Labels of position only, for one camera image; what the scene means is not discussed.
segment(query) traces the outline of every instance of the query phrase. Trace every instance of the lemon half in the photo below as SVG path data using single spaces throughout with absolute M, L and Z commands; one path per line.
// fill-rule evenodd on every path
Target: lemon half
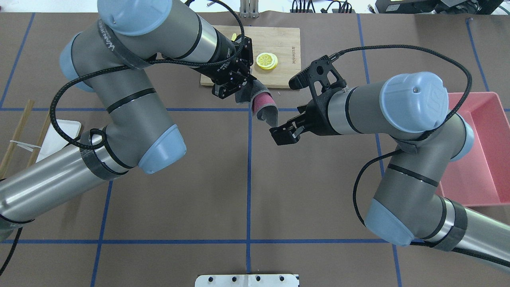
M 260 53 L 257 56 L 257 66 L 264 70 L 271 70 L 278 65 L 278 57 L 273 53 Z

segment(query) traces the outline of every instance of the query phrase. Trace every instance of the pink plastic container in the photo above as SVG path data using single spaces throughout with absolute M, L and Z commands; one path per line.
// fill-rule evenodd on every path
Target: pink plastic container
M 450 93 L 450 109 L 462 93 Z M 510 204 L 510 125 L 499 96 L 472 92 L 459 114 L 473 128 L 475 142 L 462 159 L 451 162 L 436 193 L 464 206 Z

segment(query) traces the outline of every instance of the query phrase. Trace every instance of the blue cap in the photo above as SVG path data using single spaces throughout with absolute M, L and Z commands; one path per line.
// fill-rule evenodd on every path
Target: blue cap
M 379 105 L 392 126 L 421 133 L 443 123 L 448 113 L 448 92 L 441 78 L 431 72 L 400 74 L 384 83 Z
M 469 153 L 475 143 L 475 133 L 473 132 L 471 126 L 464 120 L 461 115 L 456 115 L 458 115 L 464 123 L 464 128 L 466 129 L 466 140 L 464 141 L 464 146 L 462 147 L 461 151 L 452 159 L 450 159 L 450 161 L 456 161 L 463 158 L 467 153 Z
M 140 36 L 159 27 L 170 14 L 171 0 L 98 0 L 97 11 L 113 31 Z
M 166 130 L 145 152 L 138 166 L 147 174 L 158 172 L 186 154 L 186 145 L 177 125 Z
M 71 54 L 72 43 L 74 42 L 74 39 L 76 39 L 76 37 L 78 35 L 79 35 L 79 33 L 74 35 L 74 37 L 71 39 L 71 41 L 65 46 L 64 50 L 60 53 L 60 59 L 59 59 L 60 70 L 62 71 L 62 73 L 64 74 L 66 79 L 69 81 L 78 78 L 78 73 L 76 73 L 76 69 L 74 68 L 74 65 L 72 63 L 72 54 Z M 85 92 L 94 92 L 94 90 L 89 85 L 85 84 L 84 82 L 80 82 L 80 83 L 76 84 L 75 86 L 81 90 L 84 90 Z
M 415 238 L 400 219 L 373 198 L 365 219 L 365 226 L 375 235 L 398 246 L 407 246 Z

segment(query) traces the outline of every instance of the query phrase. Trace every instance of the cutting board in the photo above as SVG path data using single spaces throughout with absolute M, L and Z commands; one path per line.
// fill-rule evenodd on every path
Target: cutting board
M 239 35 L 237 26 L 214 26 L 228 39 L 233 33 Z M 268 88 L 289 88 L 289 80 L 301 71 L 301 38 L 299 28 L 244 27 L 246 36 L 253 40 L 252 74 Z M 278 66 L 272 70 L 263 70 L 255 59 L 263 52 L 278 57 Z M 202 75 L 200 84 L 212 86 L 213 82 Z

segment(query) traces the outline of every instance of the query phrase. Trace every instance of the gray cloth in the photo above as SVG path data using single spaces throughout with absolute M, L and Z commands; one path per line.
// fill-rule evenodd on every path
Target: gray cloth
M 271 92 L 261 83 L 259 80 L 250 81 L 236 92 L 236 103 L 238 105 L 251 103 L 253 106 L 253 100 L 256 96 L 261 93 L 268 93 L 271 97 Z M 275 104 L 267 104 L 259 108 L 259 110 L 252 110 L 252 115 L 255 115 L 259 121 L 265 121 L 272 127 L 278 126 L 278 108 Z

